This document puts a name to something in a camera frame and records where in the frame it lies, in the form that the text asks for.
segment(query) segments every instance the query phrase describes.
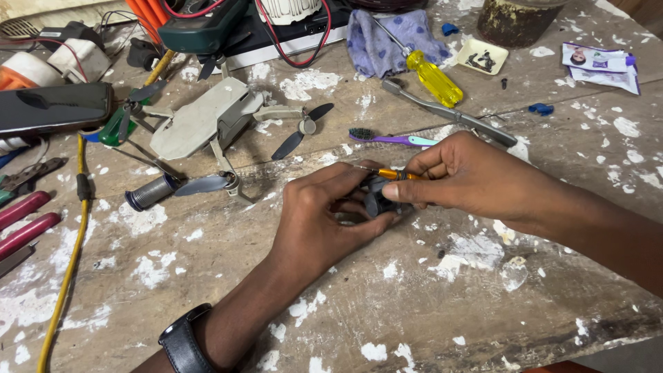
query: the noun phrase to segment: small dish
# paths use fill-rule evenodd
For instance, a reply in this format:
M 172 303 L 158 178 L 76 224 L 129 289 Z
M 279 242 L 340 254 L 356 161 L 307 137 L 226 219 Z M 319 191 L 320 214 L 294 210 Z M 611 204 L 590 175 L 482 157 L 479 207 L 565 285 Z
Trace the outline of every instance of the small dish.
M 474 58 L 474 61 L 482 66 L 485 65 L 485 61 L 478 61 L 479 58 L 483 56 L 484 53 L 488 52 L 490 58 L 495 62 L 493 65 L 493 68 L 491 69 L 491 72 L 484 71 L 480 68 L 476 68 L 474 66 L 468 65 L 467 59 L 472 55 L 472 54 L 477 54 L 477 56 Z M 509 51 L 501 48 L 497 45 L 492 45 L 488 44 L 487 42 L 483 42 L 481 40 L 477 39 L 467 39 L 465 41 L 465 45 L 463 45 L 463 48 L 461 48 L 460 52 L 458 52 L 458 55 L 456 55 L 456 61 L 467 68 L 470 68 L 472 70 L 476 70 L 478 72 L 482 72 L 484 74 L 488 75 L 497 75 L 499 70 L 502 68 L 502 65 L 504 64 L 504 61 L 507 60 L 507 56 L 509 55 Z

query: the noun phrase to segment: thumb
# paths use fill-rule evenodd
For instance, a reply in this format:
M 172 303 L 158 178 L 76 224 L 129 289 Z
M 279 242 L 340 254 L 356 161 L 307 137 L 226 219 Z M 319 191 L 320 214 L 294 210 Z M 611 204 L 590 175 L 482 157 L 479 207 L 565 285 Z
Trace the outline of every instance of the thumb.
M 403 180 L 385 185 L 382 194 L 397 202 L 444 204 L 446 189 L 446 180 Z
M 400 220 L 400 215 L 395 211 L 384 212 L 375 217 L 375 219 L 355 226 L 348 227 L 350 234 L 348 238 L 352 241 L 353 250 L 372 239 L 382 236 L 383 233 Z

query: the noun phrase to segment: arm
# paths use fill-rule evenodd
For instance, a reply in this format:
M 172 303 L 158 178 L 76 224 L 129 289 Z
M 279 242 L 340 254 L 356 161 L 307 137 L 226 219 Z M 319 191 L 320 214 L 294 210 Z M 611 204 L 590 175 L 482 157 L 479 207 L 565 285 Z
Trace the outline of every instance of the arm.
M 663 297 L 663 225 L 547 175 L 470 135 L 455 133 L 417 154 L 405 171 L 429 181 L 398 181 L 383 194 L 499 219 L 558 242 Z
M 269 322 L 331 266 L 396 222 L 395 212 L 355 226 L 344 226 L 334 218 L 336 212 L 369 218 L 358 202 L 363 200 L 362 192 L 353 192 L 366 176 L 364 170 L 335 163 L 286 185 L 281 214 L 286 218 L 280 221 L 272 250 L 235 289 L 194 322 L 198 346 L 218 372 L 230 371 Z M 162 349 L 134 372 L 173 369 Z

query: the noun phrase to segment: wooden table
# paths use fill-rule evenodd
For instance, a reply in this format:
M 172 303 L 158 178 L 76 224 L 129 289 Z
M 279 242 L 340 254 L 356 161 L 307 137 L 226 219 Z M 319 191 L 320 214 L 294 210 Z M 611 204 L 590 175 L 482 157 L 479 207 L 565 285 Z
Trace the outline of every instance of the wooden table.
M 480 1 L 431 2 L 428 9 L 434 35 L 456 51 L 469 35 L 477 37 L 480 8 L 465 5 L 470 3 Z M 496 76 L 462 66 L 446 66 L 444 72 L 465 92 L 460 110 L 499 113 L 507 120 L 489 121 L 518 136 L 514 154 L 660 222 L 663 42 L 618 11 L 607 11 L 605 0 L 597 4 L 577 1 L 562 10 L 533 46 L 545 46 L 554 55 L 511 50 Z M 466 35 L 444 38 L 444 22 Z M 114 30 L 115 46 L 130 29 Z M 632 52 L 638 57 L 642 96 L 596 84 L 573 86 L 560 63 L 564 41 Z M 104 78 L 113 82 L 118 98 L 147 77 L 126 65 L 125 53 Z M 219 81 L 217 76 L 198 83 L 187 79 L 187 72 L 197 74 L 198 63 L 176 61 L 172 80 L 154 99 L 174 110 Z M 292 88 L 306 75 L 321 74 L 331 74 L 327 77 L 335 85 L 304 90 L 311 97 L 304 102 L 286 99 L 284 90 L 290 89 L 292 97 Z M 86 164 L 97 200 L 52 352 L 53 372 L 128 371 L 159 349 L 157 336 L 176 317 L 221 299 L 270 250 L 289 179 L 334 161 L 374 159 L 400 167 L 420 150 L 357 144 L 347 138 L 349 127 L 435 139 L 463 129 L 394 97 L 375 78 L 357 79 L 343 43 L 325 48 L 309 70 L 273 60 L 232 75 L 257 92 L 269 92 L 278 104 L 314 108 L 333 102 L 335 108 L 317 134 L 282 161 L 273 162 L 270 155 L 295 130 L 293 119 L 258 126 L 236 142 L 229 158 L 245 192 L 259 199 L 251 208 L 220 191 L 168 198 L 136 213 L 123 192 L 155 178 L 153 170 L 88 144 Z M 399 77 L 409 92 L 428 95 L 414 73 Z M 504 77 L 506 90 L 500 83 Z M 527 112 L 535 102 L 555 105 L 554 114 Z M 617 128 L 624 123 L 632 123 L 639 135 L 625 135 Z M 141 129 L 133 139 L 146 145 L 149 134 Z M 80 219 L 75 140 L 73 134 L 51 137 L 47 155 L 70 162 L 39 181 L 38 188 L 56 196 L 21 224 L 48 211 L 60 212 L 63 221 L 40 237 L 28 262 L 0 279 L 0 372 L 36 366 Z M 35 153 L 26 152 L 6 171 L 23 168 Z M 209 150 L 170 164 L 189 177 L 217 171 Z M 440 250 L 446 252 L 443 260 Z M 518 260 L 525 262 L 514 264 Z M 563 246 L 507 230 L 494 220 L 429 208 L 408 216 L 307 289 L 263 333 L 244 371 L 519 371 L 661 335 L 661 306 L 661 299 Z

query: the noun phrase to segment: human hand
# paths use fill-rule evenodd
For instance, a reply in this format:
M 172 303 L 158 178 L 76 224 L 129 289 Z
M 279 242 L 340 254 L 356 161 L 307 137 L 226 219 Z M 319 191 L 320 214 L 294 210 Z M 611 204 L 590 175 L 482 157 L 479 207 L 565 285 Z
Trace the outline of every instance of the human hand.
M 372 161 L 361 165 L 379 167 Z M 283 210 L 269 256 L 279 265 L 313 281 L 360 246 L 380 236 L 398 220 L 395 212 L 375 219 L 366 213 L 365 192 L 356 189 L 368 172 L 347 163 L 334 163 L 290 181 L 283 190 Z M 336 212 L 350 212 L 368 221 L 340 224 Z
M 454 133 L 415 155 L 405 171 L 429 181 L 389 183 L 383 188 L 385 197 L 420 208 L 429 202 L 458 208 L 531 234 L 540 230 L 540 215 L 563 200 L 554 197 L 568 188 L 467 131 Z

